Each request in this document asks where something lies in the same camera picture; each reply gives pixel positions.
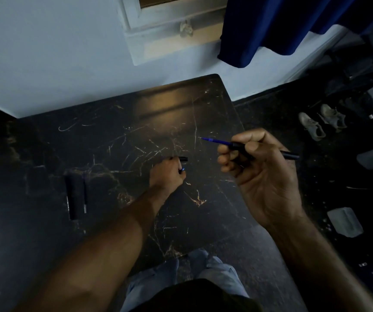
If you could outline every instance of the white wall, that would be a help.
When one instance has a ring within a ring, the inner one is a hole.
[[[115,0],[0,0],[0,109],[23,117],[210,73],[237,100],[295,79],[343,32],[309,33],[288,57],[260,48],[244,69],[217,60],[219,43],[135,67]]]

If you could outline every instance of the jeans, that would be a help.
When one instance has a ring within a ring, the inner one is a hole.
[[[248,298],[237,272],[231,265],[224,264],[218,257],[208,257],[202,249],[188,254],[194,279],[205,278],[215,283],[229,294],[238,294]],[[133,276],[127,289],[126,299],[120,312],[128,312],[154,297],[159,291],[176,284],[176,272],[179,260],[173,258],[163,264],[144,270]]]

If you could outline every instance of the shoe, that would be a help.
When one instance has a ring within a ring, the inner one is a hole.
[[[332,109],[327,104],[321,105],[321,114],[325,120],[335,128],[336,132],[341,132],[342,129],[346,128],[345,115],[341,114],[336,109]]]
[[[315,141],[321,141],[323,138],[326,137],[326,134],[321,125],[319,125],[317,121],[314,121],[312,118],[310,118],[308,114],[299,113],[299,121],[309,132],[312,139],[314,139]]]

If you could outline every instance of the blue curtain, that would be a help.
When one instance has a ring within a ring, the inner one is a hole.
[[[373,25],[373,0],[228,0],[218,58],[244,68],[260,46],[295,52],[309,31],[339,24],[357,34]]]

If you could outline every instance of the black marble table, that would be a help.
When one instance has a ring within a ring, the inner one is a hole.
[[[0,310],[145,191],[165,156],[187,156],[187,178],[159,211],[132,273],[255,225],[220,172],[216,145],[198,138],[229,140],[242,130],[218,75],[0,126]],[[69,219],[65,174],[75,183],[77,220]]]

